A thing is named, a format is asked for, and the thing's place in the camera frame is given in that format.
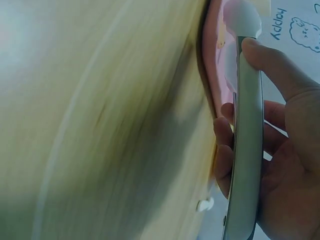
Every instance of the finger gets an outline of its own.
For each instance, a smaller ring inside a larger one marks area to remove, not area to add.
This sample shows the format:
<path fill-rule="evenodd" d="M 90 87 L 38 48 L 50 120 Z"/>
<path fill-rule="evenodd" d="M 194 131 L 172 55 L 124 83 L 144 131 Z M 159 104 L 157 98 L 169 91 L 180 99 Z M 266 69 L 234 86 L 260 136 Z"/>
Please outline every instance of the finger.
<path fill-rule="evenodd" d="M 215 160 L 214 175 L 223 195 L 228 198 L 234 153 L 230 146 L 219 145 Z"/>
<path fill-rule="evenodd" d="M 234 104 L 227 102 L 221 106 L 222 115 L 229 121 L 230 124 L 234 124 Z"/>
<path fill-rule="evenodd" d="M 301 93 L 320 88 L 281 51 L 262 46 L 252 38 L 243 40 L 242 50 L 248 63 L 268 76 L 286 102 Z"/>
<path fill-rule="evenodd" d="M 266 115 L 266 120 L 271 124 L 275 125 L 277 128 L 281 129 L 283 127 L 284 116 L 283 119 L 277 119 L 278 112 L 273 111 L 272 102 L 268 102 L 265 106 L 264 112 Z M 226 103 L 221 107 L 221 113 L 225 116 L 228 121 L 233 124 L 234 121 L 234 107 L 232 103 Z M 271 126 L 268 123 L 264 123 L 263 126 L 263 149 L 270 154 L 271 156 L 275 154 L 275 152 L 279 149 L 279 147 L 287 140 L 288 138 Z"/>
<path fill-rule="evenodd" d="M 217 145 L 227 145 L 233 147 L 234 133 L 230 124 L 224 117 L 219 117 L 213 122 L 213 130 L 216 136 Z"/>
<path fill-rule="evenodd" d="M 275 101 L 264 101 L 264 119 L 273 126 L 286 131 L 285 105 Z"/>

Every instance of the pink object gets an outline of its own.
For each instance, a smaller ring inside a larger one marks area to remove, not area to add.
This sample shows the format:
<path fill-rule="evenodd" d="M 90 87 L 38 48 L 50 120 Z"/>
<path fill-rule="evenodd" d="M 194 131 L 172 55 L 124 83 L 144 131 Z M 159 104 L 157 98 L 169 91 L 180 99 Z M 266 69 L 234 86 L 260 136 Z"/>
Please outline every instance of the pink object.
<path fill-rule="evenodd" d="M 223 6 L 227 0 L 212 0 L 203 27 L 202 56 L 207 72 L 217 117 L 221 117 L 221 106 L 232 103 L 233 96 L 226 81 L 226 48 L 234 42 L 234 38 L 225 31 L 225 44 L 217 48 L 219 19 L 222 18 Z"/>

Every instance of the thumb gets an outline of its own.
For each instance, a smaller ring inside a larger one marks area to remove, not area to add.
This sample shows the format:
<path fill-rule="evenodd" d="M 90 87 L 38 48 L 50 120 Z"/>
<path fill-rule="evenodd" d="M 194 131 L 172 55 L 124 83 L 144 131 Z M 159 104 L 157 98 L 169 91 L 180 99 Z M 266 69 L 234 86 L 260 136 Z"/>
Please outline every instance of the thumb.
<path fill-rule="evenodd" d="M 246 38 L 242 42 L 242 51 L 248 63 L 263 71 L 274 83 L 286 102 L 299 94 L 320 88 L 279 50 Z"/>

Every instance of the cartoon drawing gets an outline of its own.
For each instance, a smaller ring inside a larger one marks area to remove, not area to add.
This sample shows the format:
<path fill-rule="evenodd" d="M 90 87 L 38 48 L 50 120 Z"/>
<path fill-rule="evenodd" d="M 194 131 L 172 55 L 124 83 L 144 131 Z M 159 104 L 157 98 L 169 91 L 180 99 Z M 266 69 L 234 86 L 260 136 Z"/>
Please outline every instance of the cartoon drawing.
<path fill-rule="evenodd" d="M 317 14 L 320 13 L 320 4 L 315 3 L 315 4 L 314 4 L 314 10 L 315 10 L 315 12 L 316 12 Z"/>
<path fill-rule="evenodd" d="M 293 17 L 289 33 L 296 44 L 320 53 L 320 28 L 317 25 Z"/>

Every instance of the blurred wood grain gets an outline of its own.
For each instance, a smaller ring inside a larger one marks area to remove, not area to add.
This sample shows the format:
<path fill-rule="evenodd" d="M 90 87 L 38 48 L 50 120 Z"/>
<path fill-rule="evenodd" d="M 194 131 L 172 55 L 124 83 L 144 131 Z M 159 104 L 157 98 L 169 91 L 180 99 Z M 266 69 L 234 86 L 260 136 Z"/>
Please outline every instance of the blurred wood grain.
<path fill-rule="evenodd" d="M 0 239 L 196 239 L 215 148 L 206 3 L 0 3 Z"/>

